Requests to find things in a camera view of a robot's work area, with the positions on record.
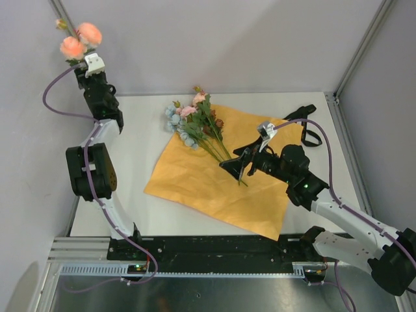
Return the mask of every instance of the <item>yellow fabric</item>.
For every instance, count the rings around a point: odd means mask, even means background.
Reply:
[[[257,126],[268,120],[275,125],[285,120],[257,116],[229,107],[212,105],[217,118],[224,121],[224,145],[232,155],[235,148],[259,137]],[[302,127],[292,124],[280,129],[270,147],[280,154],[287,144],[300,144]],[[277,240],[285,216],[287,185],[262,172],[252,177],[244,172],[238,182],[204,149],[186,147],[175,134],[156,164],[144,192],[195,208],[213,218]]]

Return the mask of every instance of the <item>tabletop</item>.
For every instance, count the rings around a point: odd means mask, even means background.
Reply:
[[[186,105],[191,95],[122,96],[124,129],[112,146],[107,146],[118,177],[117,194],[143,236],[157,235],[252,235],[250,231],[211,218],[179,203],[143,193],[164,147],[172,133],[165,128],[164,109],[179,100]],[[323,92],[211,94],[211,102],[263,116],[284,118],[302,105],[314,104],[309,116],[320,124],[330,140],[333,153],[333,184],[351,204],[359,207],[350,173],[339,143]],[[316,133],[319,130],[308,125]],[[328,152],[325,144],[317,148],[304,146],[310,158],[309,169],[328,181]],[[342,232],[334,223],[289,202],[282,234],[304,233],[312,226]],[[109,236],[110,230],[98,205],[79,200],[70,235],[72,237]]]

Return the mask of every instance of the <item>gray wall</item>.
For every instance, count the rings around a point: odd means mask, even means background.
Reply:
[[[123,94],[332,91],[382,0],[62,0]]]
[[[42,105],[44,88],[67,68],[59,52],[64,34],[55,29],[48,1],[2,1],[0,7],[0,311],[21,312],[73,201],[65,149],[92,125]],[[72,76],[48,100],[64,111],[88,111]]]
[[[416,230],[416,1],[397,1],[341,96],[374,213]]]

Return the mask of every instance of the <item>blue flower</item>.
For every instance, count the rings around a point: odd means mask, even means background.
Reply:
[[[172,122],[167,122],[166,123],[166,128],[167,128],[167,130],[168,131],[170,131],[170,132],[175,132],[175,126],[174,125],[172,125]]]
[[[181,117],[177,114],[172,116],[172,125],[177,125],[181,121]]]
[[[171,118],[174,115],[174,112],[172,112],[170,109],[166,109],[164,112],[167,117]]]
[[[185,140],[185,145],[191,147],[192,145],[195,144],[195,141],[192,138],[187,138]]]
[[[183,132],[183,133],[181,133],[180,137],[181,137],[181,140],[185,141],[186,139],[189,138],[189,135],[188,135],[188,133]]]

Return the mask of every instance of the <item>black ribbon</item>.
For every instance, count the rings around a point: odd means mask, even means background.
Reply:
[[[290,113],[289,115],[287,115],[286,117],[284,117],[285,120],[294,120],[294,119],[299,119],[299,118],[307,118],[307,115],[312,114],[313,112],[316,111],[316,106],[314,106],[314,104],[310,104],[308,106],[301,106],[299,107],[296,111]],[[317,146],[320,146],[322,144],[322,140],[320,138],[319,135],[317,135],[315,132],[313,132],[312,130],[308,130],[306,129],[306,122],[302,122],[302,127],[304,127],[304,130],[302,131],[302,136],[301,136],[301,141],[302,143],[309,147],[309,148],[315,148]],[[314,137],[315,139],[318,140],[318,143],[314,143],[311,141],[306,140],[306,135],[309,134],[310,136]]]

